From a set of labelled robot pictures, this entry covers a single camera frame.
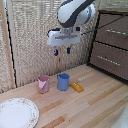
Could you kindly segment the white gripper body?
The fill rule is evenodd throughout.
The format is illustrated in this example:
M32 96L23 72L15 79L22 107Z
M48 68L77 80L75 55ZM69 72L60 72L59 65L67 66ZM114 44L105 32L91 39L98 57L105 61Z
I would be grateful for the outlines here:
M47 44L50 47L63 46L63 45L72 45L80 42L81 33L75 31L69 34L63 34L59 30L50 30L48 32Z

